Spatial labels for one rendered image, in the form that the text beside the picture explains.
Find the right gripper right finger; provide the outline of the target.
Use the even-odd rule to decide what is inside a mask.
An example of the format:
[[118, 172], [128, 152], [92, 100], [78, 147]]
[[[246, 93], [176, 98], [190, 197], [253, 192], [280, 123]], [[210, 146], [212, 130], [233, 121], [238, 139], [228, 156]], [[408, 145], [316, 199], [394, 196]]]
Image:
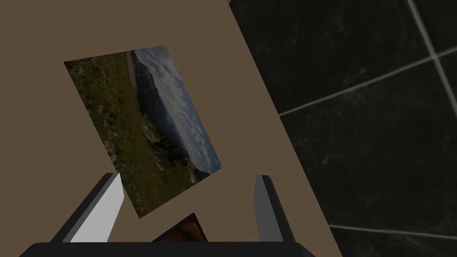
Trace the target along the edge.
[[265, 242], [295, 242], [272, 179], [257, 175], [253, 191], [253, 204], [258, 238]]

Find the mountain landscape wall picture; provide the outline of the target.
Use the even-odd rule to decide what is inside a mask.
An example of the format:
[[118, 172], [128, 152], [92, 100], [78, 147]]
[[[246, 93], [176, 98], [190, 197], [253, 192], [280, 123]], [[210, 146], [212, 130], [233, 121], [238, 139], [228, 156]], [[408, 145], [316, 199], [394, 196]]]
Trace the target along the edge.
[[222, 168], [165, 45], [64, 65], [139, 218]]

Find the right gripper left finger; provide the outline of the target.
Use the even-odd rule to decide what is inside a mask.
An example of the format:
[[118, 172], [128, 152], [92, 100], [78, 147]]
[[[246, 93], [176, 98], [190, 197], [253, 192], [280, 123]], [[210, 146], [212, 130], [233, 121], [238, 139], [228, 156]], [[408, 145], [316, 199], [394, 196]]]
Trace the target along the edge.
[[104, 174], [51, 243], [107, 242], [123, 200], [120, 174]]

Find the dark brown wooden furniture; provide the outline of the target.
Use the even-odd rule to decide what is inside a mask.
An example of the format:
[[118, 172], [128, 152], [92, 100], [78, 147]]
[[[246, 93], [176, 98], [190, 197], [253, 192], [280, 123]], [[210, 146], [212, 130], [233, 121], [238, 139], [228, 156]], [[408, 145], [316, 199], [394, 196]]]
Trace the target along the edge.
[[208, 240], [195, 213], [191, 213], [153, 242], [208, 242]]

